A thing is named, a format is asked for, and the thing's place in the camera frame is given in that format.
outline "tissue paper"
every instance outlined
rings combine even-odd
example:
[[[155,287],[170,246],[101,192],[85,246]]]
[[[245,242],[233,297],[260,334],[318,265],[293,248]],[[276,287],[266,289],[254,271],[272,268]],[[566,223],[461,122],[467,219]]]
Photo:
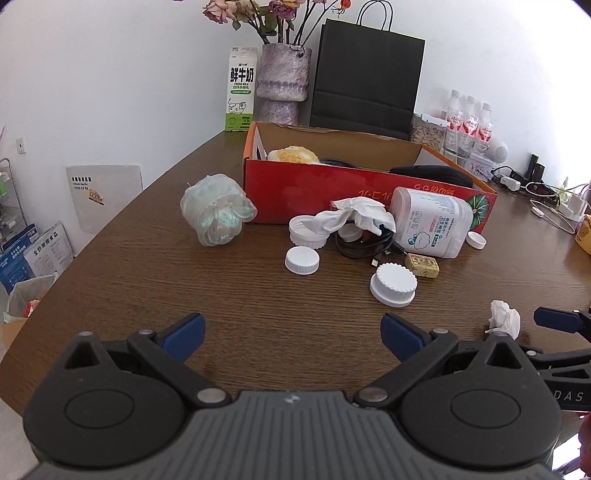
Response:
[[[485,333],[505,332],[515,340],[521,328],[519,312],[510,308],[507,302],[493,300],[491,302],[491,313],[492,317],[488,319],[491,328]]]
[[[348,220],[353,220],[361,230],[381,235],[380,225],[396,231],[394,217],[386,211],[383,203],[367,197],[335,200],[331,204],[338,210],[325,210],[314,218],[303,219],[302,224],[318,235],[330,235],[339,230]]]

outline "poster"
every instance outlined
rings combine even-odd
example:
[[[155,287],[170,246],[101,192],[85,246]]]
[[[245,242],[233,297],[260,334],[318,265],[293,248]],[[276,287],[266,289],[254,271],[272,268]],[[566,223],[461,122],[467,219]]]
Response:
[[[66,167],[78,223],[83,232],[98,233],[142,192],[137,165]]]
[[[61,222],[56,223],[25,250],[25,260],[36,277],[63,271],[74,260],[70,241]]]

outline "cardboard box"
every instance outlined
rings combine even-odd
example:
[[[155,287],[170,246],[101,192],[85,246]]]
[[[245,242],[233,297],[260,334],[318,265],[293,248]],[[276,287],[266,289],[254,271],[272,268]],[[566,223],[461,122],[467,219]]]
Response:
[[[581,228],[579,228],[574,240],[583,250],[591,255],[591,215],[585,215],[581,223]]]
[[[256,48],[232,47],[228,67],[226,131],[249,129],[255,105]]]
[[[290,145],[306,147],[319,158],[349,161],[360,169],[266,160],[267,152]],[[482,232],[496,200],[496,192],[486,183],[432,148],[379,135],[253,122],[244,162],[243,185],[258,209],[256,223],[289,223],[297,215],[330,210],[332,200],[348,197],[371,197],[388,209],[394,189],[408,187],[467,201],[475,213],[472,229]],[[472,177],[475,188],[389,173],[393,167],[413,164],[457,168]]]
[[[20,322],[0,323],[0,340],[3,341],[6,350],[10,348],[23,325],[25,325],[24,320]]]

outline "small yellow box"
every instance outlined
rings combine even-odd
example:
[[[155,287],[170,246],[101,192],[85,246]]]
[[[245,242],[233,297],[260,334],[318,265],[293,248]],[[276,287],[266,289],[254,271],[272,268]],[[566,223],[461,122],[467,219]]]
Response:
[[[407,254],[404,265],[417,277],[435,278],[439,275],[439,265],[432,257]]]
[[[574,238],[579,246],[591,255],[591,215],[585,215],[579,233]]]

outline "white bottle cap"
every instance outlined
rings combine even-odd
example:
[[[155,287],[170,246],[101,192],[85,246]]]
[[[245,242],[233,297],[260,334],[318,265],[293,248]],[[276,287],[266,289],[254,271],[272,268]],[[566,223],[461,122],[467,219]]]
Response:
[[[354,223],[346,223],[339,229],[339,237],[344,242],[355,242],[359,240],[363,235],[363,230]]]
[[[486,245],[486,238],[484,238],[479,233],[468,232],[468,235],[466,235],[466,243],[471,247],[474,247],[478,250],[482,250]]]
[[[285,255],[285,266],[298,275],[310,275],[318,270],[320,257],[309,247],[292,247]]]
[[[378,267],[369,282],[371,293],[384,305],[405,307],[412,302],[417,289],[417,277],[408,268],[396,263]]]
[[[329,235],[319,235],[306,227],[301,221],[312,219],[312,215],[300,215],[290,220],[290,240],[298,247],[309,247],[313,249],[322,248],[326,245]]]

